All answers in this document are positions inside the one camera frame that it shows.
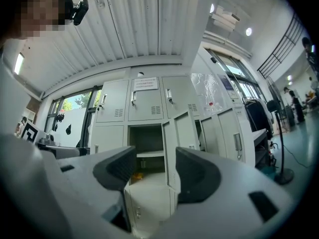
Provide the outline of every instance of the lamp base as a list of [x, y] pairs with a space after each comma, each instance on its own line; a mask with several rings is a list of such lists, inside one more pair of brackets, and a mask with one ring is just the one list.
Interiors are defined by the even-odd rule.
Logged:
[[289, 168], [284, 168], [282, 173], [277, 173], [275, 175], [275, 182], [277, 182], [280, 185], [287, 184], [293, 180], [294, 175], [295, 174], [293, 170]]

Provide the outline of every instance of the cable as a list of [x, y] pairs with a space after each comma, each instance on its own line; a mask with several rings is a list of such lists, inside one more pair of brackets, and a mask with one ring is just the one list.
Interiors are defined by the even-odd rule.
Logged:
[[307, 169], [314, 165], [314, 164], [312, 164], [312, 165], [310, 165], [310, 166], [305, 166], [304, 164], [301, 164], [301, 163], [296, 159], [295, 155], [294, 155], [290, 150], [288, 150], [288, 148], [287, 148], [286, 146], [284, 146], [284, 147], [285, 147], [286, 150], [294, 157], [295, 161], [296, 161], [299, 165], [301, 165], [301, 166], [303, 166], [304, 168], [307, 168]]

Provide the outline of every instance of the locker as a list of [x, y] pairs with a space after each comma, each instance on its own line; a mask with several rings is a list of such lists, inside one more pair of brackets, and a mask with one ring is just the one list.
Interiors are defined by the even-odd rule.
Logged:
[[162, 77], [168, 118], [190, 109], [199, 116], [195, 88], [188, 76]]
[[162, 124], [164, 155], [166, 156], [167, 184], [177, 193], [180, 192], [180, 180], [176, 171], [176, 147], [199, 150], [199, 140], [191, 110], [188, 110], [169, 122]]
[[241, 130], [236, 112], [231, 108], [201, 120], [206, 151], [221, 157], [243, 161], [236, 142], [241, 145]]
[[170, 217], [169, 188], [130, 187], [133, 226], [137, 230], [155, 232]]
[[124, 126], [96, 126], [92, 132], [90, 153], [123, 147]]
[[124, 121], [126, 95], [129, 80], [110, 82], [103, 85], [97, 110], [96, 122]]
[[159, 87], [157, 90], [134, 91], [134, 80], [132, 80], [129, 121], [163, 119], [163, 107], [158, 78], [157, 81]]

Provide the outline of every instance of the blue floor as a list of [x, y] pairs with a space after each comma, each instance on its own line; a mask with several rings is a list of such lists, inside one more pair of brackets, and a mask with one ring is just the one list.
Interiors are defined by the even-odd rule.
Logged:
[[[299, 200], [302, 196], [307, 183], [312, 176], [314, 164], [319, 155], [319, 112], [313, 111], [305, 116], [306, 121], [302, 122], [288, 133], [284, 133], [284, 145], [292, 152], [296, 160], [305, 168], [298, 164], [294, 157], [285, 149], [284, 167], [294, 171], [294, 179], [283, 187], [295, 199]], [[278, 144], [279, 149], [273, 151], [277, 164], [281, 166], [281, 144], [279, 136], [273, 137], [273, 142]]]

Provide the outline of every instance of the wall light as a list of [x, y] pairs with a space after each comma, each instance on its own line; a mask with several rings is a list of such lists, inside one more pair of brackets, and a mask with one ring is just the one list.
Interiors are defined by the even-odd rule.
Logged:
[[251, 30], [250, 27], [248, 27], [248, 28], [246, 29], [246, 35], [247, 35], [247, 36], [250, 36], [252, 32], [253, 32], [253, 31]]
[[212, 13], [214, 10], [215, 10], [215, 7], [214, 7], [213, 4], [211, 4], [211, 8], [210, 8], [210, 12], [209, 13]]
[[21, 53], [19, 53], [18, 58], [16, 59], [15, 67], [14, 67], [14, 72], [16, 74], [19, 74], [23, 60], [24, 60], [24, 56]]

